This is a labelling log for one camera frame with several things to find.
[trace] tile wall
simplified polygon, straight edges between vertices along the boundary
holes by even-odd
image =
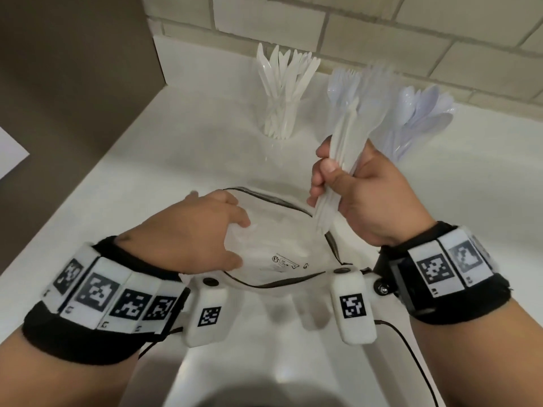
[[[405,83],[543,121],[543,0],[143,0],[154,34],[253,56],[312,51],[321,71],[385,59]]]

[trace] brown wall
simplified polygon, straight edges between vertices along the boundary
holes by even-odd
[[[140,0],[0,0],[0,273],[164,85]]]

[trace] bundle of plastic forks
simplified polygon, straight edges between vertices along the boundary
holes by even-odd
[[[397,76],[392,68],[383,64],[369,66],[360,72],[334,70],[328,85],[327,128],[332,135],[329,156],[344,171],[355,172],[365,142],[394,106],[398,90]],[[329,231],[340,200],[341,196],[329,187],[319,197],[313,216],[318,233]]]

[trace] person's right hand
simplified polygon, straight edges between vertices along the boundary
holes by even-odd
[[[324,185],[341,197],[339,212],[353,231],[373,246],[395,246],[431,228],[436,221],[419,201],[403,174],[368,140],[354,176],[328,158],[330,137],[317,149],[311,195],[315,207]]]

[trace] forearm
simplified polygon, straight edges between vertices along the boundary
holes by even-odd
[[[516,301],[465,323],[411,325],[451,405],[543,406],[543,328]]]
[[[137,354],[110,366],[70,363],[30,345],[20,329],[0,345],[1,407],[116,406]]]

